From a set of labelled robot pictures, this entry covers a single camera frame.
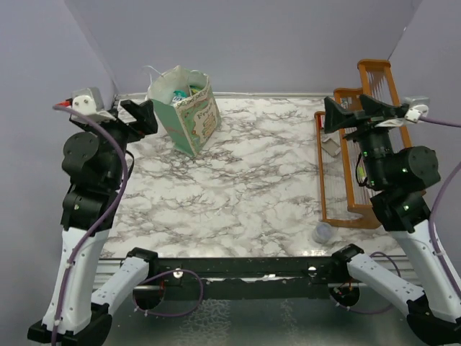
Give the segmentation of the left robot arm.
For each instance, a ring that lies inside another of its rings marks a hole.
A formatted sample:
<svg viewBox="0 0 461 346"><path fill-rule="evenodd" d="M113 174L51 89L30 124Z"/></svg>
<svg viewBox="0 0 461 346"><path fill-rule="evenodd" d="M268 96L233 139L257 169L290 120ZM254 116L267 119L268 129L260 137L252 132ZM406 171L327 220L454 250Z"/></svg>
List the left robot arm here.
<svg viewBox="0 0 461 346"><path fill-rule="evenodd" d="M115 312L135 286L158 278L157 254L135 249L100 289L93 289L100 254L130 178L127 144L158 131L152 101L123 100L120 105L132 122L123 122L116 112L81 113L75 100L53 107L69 113L81 132L63 147L62 169L70 187L63 199L61 260L49 307L27 332L39 345L103 345Z"/></svg>

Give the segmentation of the green paper gift bag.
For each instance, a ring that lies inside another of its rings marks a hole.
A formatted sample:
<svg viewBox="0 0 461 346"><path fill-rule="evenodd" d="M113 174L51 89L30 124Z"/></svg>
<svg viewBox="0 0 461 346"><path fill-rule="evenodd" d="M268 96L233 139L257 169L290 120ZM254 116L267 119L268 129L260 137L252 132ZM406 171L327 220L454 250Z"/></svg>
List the green paper gift bag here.
<svg viewBox="0 0 461 346"><path fill-rule="evenodd" d="M189 96L175 105L171 100L175 90ZM210 77L198 70L176 66L157 78L150 78L146 99L153 102L160 121L174 148L188 156L196 156L220 127L221 116Z"/></svg>

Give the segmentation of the teal Fox's candy bag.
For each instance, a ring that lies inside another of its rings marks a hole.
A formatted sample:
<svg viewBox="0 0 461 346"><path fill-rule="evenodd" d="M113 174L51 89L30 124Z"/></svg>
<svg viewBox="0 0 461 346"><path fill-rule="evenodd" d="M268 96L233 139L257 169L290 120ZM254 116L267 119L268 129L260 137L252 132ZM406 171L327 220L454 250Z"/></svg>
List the teal Fox's candy bag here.
<svg viewBox="0 0 461 346"><path fill-rule="evenodd" d="M188 94L183 90L175 90L171 100L171 105L175 105L177 102L181 102L183 99L188 98Z"/></svg>

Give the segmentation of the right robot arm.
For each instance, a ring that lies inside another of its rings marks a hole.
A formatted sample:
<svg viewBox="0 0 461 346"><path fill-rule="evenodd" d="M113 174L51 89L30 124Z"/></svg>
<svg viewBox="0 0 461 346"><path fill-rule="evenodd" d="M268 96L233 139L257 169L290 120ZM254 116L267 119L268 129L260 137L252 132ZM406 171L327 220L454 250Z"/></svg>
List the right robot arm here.
<svg viewBox="0 0 461 346"><path fill-rule="evenodd" d="M372 209L383 228L397 241L416 273L413 285L354 244L335 252L331 274L340 282L358 280L386 298L406 318L412 332L428 345L460 342L460 276L444 252L433 207L422 192L441 182L436 152L425 146L394 151L390 129L427 121L429 101L407 99L389 105L359 96L360 110L348 110L325 98L324 130L345 130L358 143L367 188L374 191Z"/></svg>

